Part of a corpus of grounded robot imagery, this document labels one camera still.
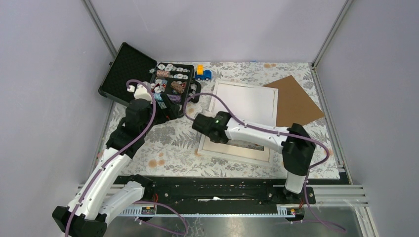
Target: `black case lid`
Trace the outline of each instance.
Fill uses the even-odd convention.
[[[105,91],[129,102],[133,97],[132,93],[126,90],[126,82],[130,79],[150,82],[153,74],[149,71],[156,65],[156,60],[124,42],[99,91]]]

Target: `yellow toy part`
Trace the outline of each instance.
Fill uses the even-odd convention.
[[[197,75],[203,75],[204,74],[204,67],[202,65],[197,66]]]

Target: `white picture frame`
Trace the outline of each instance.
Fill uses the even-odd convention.
[[[243,104],[240,104],[240,100],[236,100],[234,97],[243,98],[242,94],[244,92],[248,95],[243,100]],[[278,89],[218,80],[215,82],[213,94],[218,95],[228,106],[229,104],[233,104],[234,106],[229,106],[229,108],[241,119],[243,118],[247,121],[268,126],[275,126],[276,124]],[[258,113],[249,113],[249,109],[252,109],[249,108],[249,97],[251,97],[252,102],[250,106],[253,106],[252,108],[254,110],[259,110]],[[210,112],[226,111],[214,97],[211,99],[208,110]],[[199,143],[198,154],[272,167],[274,151],[266,147],[263,151],[259,151],[228,144],[214,143],[210,141],[209,137],[203,135]]]

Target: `open case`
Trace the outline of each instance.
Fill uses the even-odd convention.
[[[191,94],[201,92],[201,84],[194,80],[195,68],[193,65],[157,63],[156,60],[126,42],[121,44],[117,57],[110,63],[110,66],[99,87],[99,94],[128,106],[134,99],[133,93],[126,90],[128,80],[137,79],[156,84],[157,90],[154,91],[152,88],[154,97],[159,104],[156,123],[182,117],[184,109],[182,106],[186,98]],[[173,82],[181,85],[184,92],[178,93],[172,88]],[[199,96],[190,101],[197,103]]]

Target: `metal rod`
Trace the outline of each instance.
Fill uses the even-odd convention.
[[[117,56],[117,50],[113,45],[111,38],[109,37],[108,33],[105,30],[105,27],[102,24],[102,21],[99,18],[99,15],[96,13],[96,10],[93,7],[93,4],[90,0],[82,0],[84,6],[86,7],[87,12],[92,18],[97,30],[99,31],[100,35],[102,36],[103,41],[105,41],[106,47],[108,47],[109,52],[111,53],[112,57],[115,58]]]
[[[339,15],[337,16],[337,19],[335,20],[331,30],[329,31],[329,34],[327,35],[325,41],[323,42],[322,47],[320,48],[320,51],[317,53],[317,56],[314,58],[314,61],[312,64],[314,68],[316,68],[319,65],[319,62],[322,59],[327,47],[329,46],[330,42],[335,36],[337,29],[339,28],[340,24],[342,23],[343,18],[347,14],[349,8],[351,7],[354,1],[355,0],[346,0],[345,4],[340,10]]]
[[[323,112],[325,113],[325,117],[326,117],[326,121],[327,121],[326,125],[327,125],[327,128],[328,128],[328,132],[331,136],[330,139],[332,141],[334,155],[335,155],[335,157],[338,158],[338,160],[337,160],[338,165],[343,165],[344,166],[345,171],[346,171],[346,175],[348,176],[348,179],[349,179],[349,182],[352,184],[353,183],[352,176],[351,176],[351,173],[350,173],[349,168],[347,166],[348,163],[346,162],[346,157],[345,157],[345,154],[343,152],[343,148],[342,148],[340,139],[337,135],[336,125],[335,125],[335,122],[332,118],[332,114],[330,113],[329,105],[327,103],[327,99],[324,96],[324,91],[323,91],[322,84],[320,82],[319,75],[318,75],[317,71],[315,70],[315,68],[313,68],[313,67],[311,67],[311,74],[313,75],[314,85],[315,85],[315,87],[317,89],[317,92],[319,94],[320,104],[323,108]]]

